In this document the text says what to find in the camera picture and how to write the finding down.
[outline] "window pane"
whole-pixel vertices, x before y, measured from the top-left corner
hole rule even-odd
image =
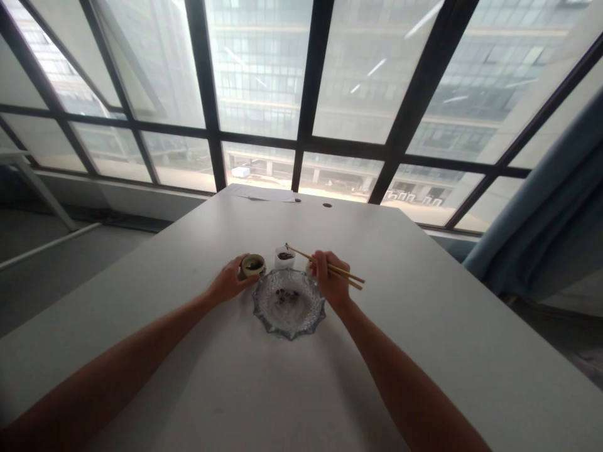
[[[228,185],[291,189],[295,151],[227,141],[222,149]]]
[[[79,0],[30,0],[30,3],[85,70],[109,105],[120,107],[109,72]]]
[[[103,176],[150,182],[132,131],[121,127],[71,123]]]
[[[495,163],[603,29],[603,2],[481,0],[407,152]]]
[[[47,110],[19,60],[0,35],[0,103]]]
[[[381,201],[412,221],[444,226],[482,175],[401,164]]]
[[[300,193],[368,202],[383,162],[304,152]]]
[[[295,139],[312,0],[205,2],[220,128]]]
[[[13,143],[13,140],[8,136],[4,129],[0,127],[0,148],[8,149],[19,149],[17,145]]]
[[[19,0],[3,0],[3,2],[7,5],[65,110],[69,113],[89,116],[115,117],[105,109],[92,89],[69,64]]]
[[[525,179],[497,178],[455,228],[486,232],[524,181]]]
[[[517,154],[511,166],[534,168],[602,87],[603,60],[599,60]]]
[[[142,132],[160,183],[215,193],[206,139]]]
[[[443,1],[396,3],[335,0],[314,135],[387,140]]]
[[[54,119],[2,114],[13,132],[42,166],[86,172]]]
[[[205,127],[184,0],[95,4],[136,118]]]

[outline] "human arm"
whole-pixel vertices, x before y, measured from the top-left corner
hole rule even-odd
[[[312,274],[360,351],[381,398],[413,452],[489,451],[446,395],[350,299],[349,285],[329,276],[327,262],[348,271],[332,252],[316,251]]]
[[[134,398],[199,320],[259,279],[238,280],[246,256],[230,261],[200,296],[119,342],[50,391],[0,433],[0,449],[84,447]]]

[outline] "window frame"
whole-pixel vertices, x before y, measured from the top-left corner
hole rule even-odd
[[[448,67],[452,55],[459,45],[461,37],[478,4],[478,0],[467,0],[464,2],[445,0],[436,17],[432,32],[427,39],[427,43],[416,65],[405,97],[399,107],[398,114],[396,115],[389,136],[384,144],[363,143],[312,135],[318,94],[320,91],[320,82],[327,51],[331,15],[335,0],[315,0],[313,4],[310,36],[308,40],[308,55],[301,94],[300,121],[296,139],[265,137],[220,130],[207,18],[203,2],[197,0],[185,0],[201,103],[205,115],[205,129],[145,122],[134,118],[122,81],[116,70],[113,56],[111,55],[111,51],[100,27],[93,0],[80,0],[80,5],[84,10],[85,17],[92,30],[92,34],[99,47],[102,59],[107,67],[107,71],[109,72],[115,91],[122,105],[120,109],[111,107],[106,103],[101,93],[98,92],[90,78],[82,70],[82,67],[75,61],[66,47],[62,45],[56,34],[50,29],[40,14],[37,13],[30,2],[28,0],[20,1],[34,20],[40,25],[49,39],[51,39],[63,53],[72,68],[79,73],[101,102],[107,107],[107,110],[123,113],[126,118],[112,119],[106,117],[83,116],[66,112],[4,4],[0,4],[0,31],[30,77],[35,88],[39,91],[42,99],[47,104],[48,110],[0,104],[0,113],[16,113],[55,119],[65,133],[70,144],[73,146],[90,177],[102,180],[117,180],[134,185],[169,188],[172,190],[204,195],[213,194],[161,184],[157,177],[153,161],[146,148],[146,144],[141,137],[143,131],[208,140],[217,191],[224,189],[227,185],[222,152],[222,143],[225,141],[294,150],[295,158],[291,182],[291,189],[294,192],[297,192],[299,189],[304,152],[382,161],[384,163],[383,168],[369,198],[369,203],[372,204],[381,203],[401,164],[463,171],[467,173],[479,173],[484,176],[481,182],[479,182],[468,194],[444,226],[440,227],[419,223],[419,226],[425,229],[446,230],[477,237],[481,236],[482,233],[456,228],[460,219],[463,218],[480,196],[486,192],[499,176],[519,179],[528,177],[531,172],[530,169],[511,167],[509,166],[511,161],[527,145],[540,127],[562,104],[603,55],[603,33],[601,33],[592,46],[585,52],[578,64],[572,68],[563,82],[557,87],[556,91],[554,91],[542,108],[534,115],[532,120],[517,136],[510,147],[507,148],[498,161],[493,164],[485,164],[406,153],[406,150],[411,144],[411,140],[423,119],[429,102],[444,75],[444,71]],[[534,64],[537,64],[537,61],[541,56],[542,52],[538,55],[538,58],[535,59]],[[227,86],[224,85],[223,80],[219,80],[218,88],[221,90],[228,89]],[[95,167],[94,161],[88,155],[85,146],[82,145],[69,122],[114,126],[131,130],[151,177],[151,183],[100,175]],[[23,143],[18,140],[15,133],[10,129],[6,121],[2,120],[1,117],[0,127],[6,131],[17,147],[22,150],[27,150]],[[43,168],[48,171],[72,174],[72,172],[66,170],[42,167],[32,156],[28,157],[28,159],[34,168]]]

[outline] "paper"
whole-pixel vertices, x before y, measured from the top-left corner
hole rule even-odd
[[[251,185],[230,184],[220,193],[232,196],[241,196],[250,200],[295,202],[295,196],[291,190],[279,190],[277,188],[254,187]]]

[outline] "ceramic cup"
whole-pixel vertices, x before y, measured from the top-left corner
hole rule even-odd
[[[264,276],[266,274],[266,261],[259,254],[249,254],[241,262],[241,272],[246,278],[257,274]]]

